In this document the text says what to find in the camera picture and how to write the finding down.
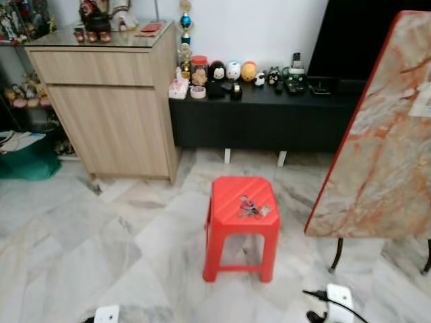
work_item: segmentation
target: keys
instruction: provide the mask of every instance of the keys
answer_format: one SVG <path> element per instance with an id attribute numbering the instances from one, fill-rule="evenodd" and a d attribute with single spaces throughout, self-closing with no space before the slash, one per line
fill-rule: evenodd
<path id="1" fill-rule="evenodd" d="M 238 213 L 239 217 L 254 217 L 255 219 L 262 219 L 266 214 L 271 212 L 271 207 L 265 205 L 262 209 L 256 208 L 256 202 L 250 201 L 247 196 L 240 197 L 242 204 L 240 206 L 242 213 Z"/>

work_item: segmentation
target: red plastic stool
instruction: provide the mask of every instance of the red plastic stool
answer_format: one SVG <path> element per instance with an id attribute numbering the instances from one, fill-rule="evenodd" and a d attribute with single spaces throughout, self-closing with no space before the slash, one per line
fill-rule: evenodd
<path id="1" fill-rule="evenodd" d="M 264 215 L 247 213 L 265 207 Z M 215 281 L 218 271 L 255 271 L 262 282 L 270 282 L 277 250 L 280 216 L 271 183 L 261 177 L 220 177 L 213 182 L 206 223 L 207 254 L 203 279 Z M 232 234 L 260 234 L 265 238 L 260 266 L 220 266 L 224 240 Z"/>

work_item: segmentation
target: glass top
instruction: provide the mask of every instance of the glass top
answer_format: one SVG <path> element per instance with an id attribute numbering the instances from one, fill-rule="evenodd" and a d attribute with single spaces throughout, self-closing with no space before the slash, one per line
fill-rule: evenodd
<path id="1" fill-rule="evenodd" d="M 75 28 L 81 27 L 78 24 L 72 24 L 61 28 L 51 34 L 43 36 L 35 41 L 32 41 L 26 46 L 76 46 L 76 47 L 135 47 L 135 48 L 151 48 L 154 46 L 158 39 L 165 33 L 172 23 L 172 20 L 164 21 L 162 30 L 152 37 L 141 37 L 136 36 L 142 27 L 150 23 L 150 20 L 140 20 L 139 26 L 136 30 L 131 32 L 111 32 L 111 41 L 107 44 L 98 41 L 96 43 L 90 43 L 86 40 L 84 43 L 79 43 L 74 35 Z"/>

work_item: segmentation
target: wooden cabinet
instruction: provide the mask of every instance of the wooden cabinet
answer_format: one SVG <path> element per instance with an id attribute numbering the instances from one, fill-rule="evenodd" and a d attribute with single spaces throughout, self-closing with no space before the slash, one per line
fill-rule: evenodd
<path id="1" fill-rule="evenodd" d="M 176 176 L 168 106 L 176 52 L 170 26 L 151 48 L 31 46 L 27 52 L 87 171 Z"/>

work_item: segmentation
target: black tv cabinet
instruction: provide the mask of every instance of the black tv cabinet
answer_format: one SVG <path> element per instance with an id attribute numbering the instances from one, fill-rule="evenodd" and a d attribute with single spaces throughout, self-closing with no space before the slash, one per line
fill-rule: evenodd
<path id="1" fill-rule="evenodd" d="M 360 95 L 276 94 L 242 84 L 242 99 L 170 99 L 175 144 L 275 151 L 335 152 Z"/>

